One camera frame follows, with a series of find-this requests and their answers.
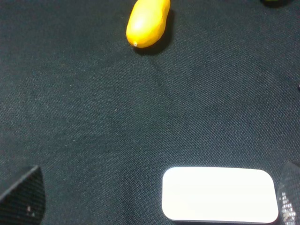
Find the black cloth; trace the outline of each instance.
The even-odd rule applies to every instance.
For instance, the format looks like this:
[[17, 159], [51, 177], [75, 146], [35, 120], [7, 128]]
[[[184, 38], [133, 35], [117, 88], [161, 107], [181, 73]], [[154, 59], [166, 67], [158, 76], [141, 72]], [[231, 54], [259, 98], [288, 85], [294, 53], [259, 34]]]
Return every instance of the black cloth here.
[[0, 179], [40, 165], [43, 225], [171, 225], [173, 166], [300, 161], [300, 1], [172, 0], [134, 50], [134, 0], [2, 0]]

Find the white lid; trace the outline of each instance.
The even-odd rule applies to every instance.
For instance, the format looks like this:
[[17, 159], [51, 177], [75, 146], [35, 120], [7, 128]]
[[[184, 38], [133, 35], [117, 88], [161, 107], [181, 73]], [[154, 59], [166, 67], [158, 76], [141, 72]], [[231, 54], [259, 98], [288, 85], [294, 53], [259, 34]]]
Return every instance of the white lid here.
[[175, 221], [271, 223], [273, 180], [262, 170], [174, 167], [163, 177], [162, 209]]

